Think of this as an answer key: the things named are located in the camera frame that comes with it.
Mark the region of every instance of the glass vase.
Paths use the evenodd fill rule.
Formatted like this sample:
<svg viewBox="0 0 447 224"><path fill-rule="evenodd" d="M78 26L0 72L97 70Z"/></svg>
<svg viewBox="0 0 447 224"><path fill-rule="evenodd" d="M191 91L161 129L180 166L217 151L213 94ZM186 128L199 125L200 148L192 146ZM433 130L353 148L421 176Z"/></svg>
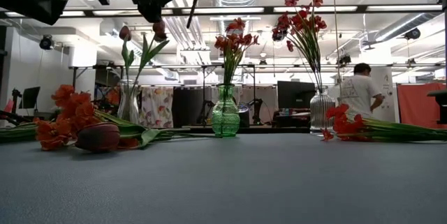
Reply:
<svg viewBox="0 0 447 224"><path fill-rule="evenodd" d="M239 130L239 110L233 101L234 84L220 84L219 101L212 110L212 130L219 137L234 137Z"/></svg>
<svg viewBox="0 0 447 224"><path fill-rule="evenodd" d="M119 81L119 90L121 91L121 100L119 102L118 117L138 124L138 81L121 80Z"/></svg>
<svg viewBox="0 0 447 224"><path fill-rule="evenodd" d="M335 107L335 100L328 95L325 89L317 90L315 96L310 100L310 131L317 133L321 129L332 129L334 119L326 118L329 108Z"/></svg>

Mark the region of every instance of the table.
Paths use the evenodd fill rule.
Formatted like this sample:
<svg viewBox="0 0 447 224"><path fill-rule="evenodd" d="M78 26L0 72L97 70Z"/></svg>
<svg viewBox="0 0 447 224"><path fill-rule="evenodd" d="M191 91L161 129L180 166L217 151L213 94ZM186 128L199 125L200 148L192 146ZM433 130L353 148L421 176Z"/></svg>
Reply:
<svg viewBox="0 0 447 224"><path fill-rule="evenodd" d="M240 135L86 154L0 145L0 223L447 223L447 145Z"/></svg>

